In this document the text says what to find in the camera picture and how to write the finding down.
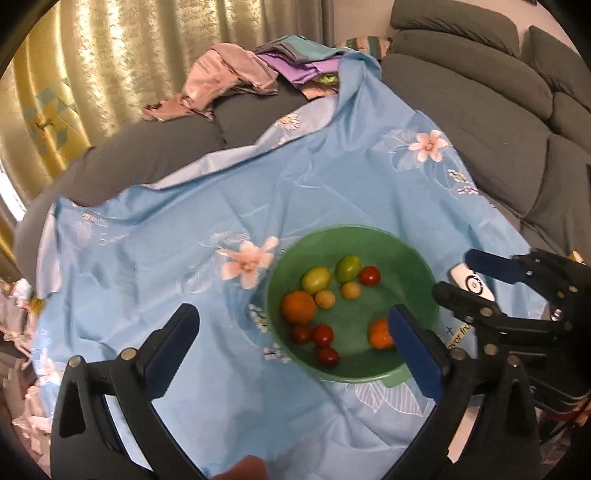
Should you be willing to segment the fingertip at bottom edge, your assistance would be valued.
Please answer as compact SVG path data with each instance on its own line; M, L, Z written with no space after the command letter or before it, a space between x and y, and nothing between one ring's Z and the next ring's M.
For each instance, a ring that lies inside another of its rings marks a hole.
M256 456L245 456L228 470L212 477L212 480L267 480L266 462Z

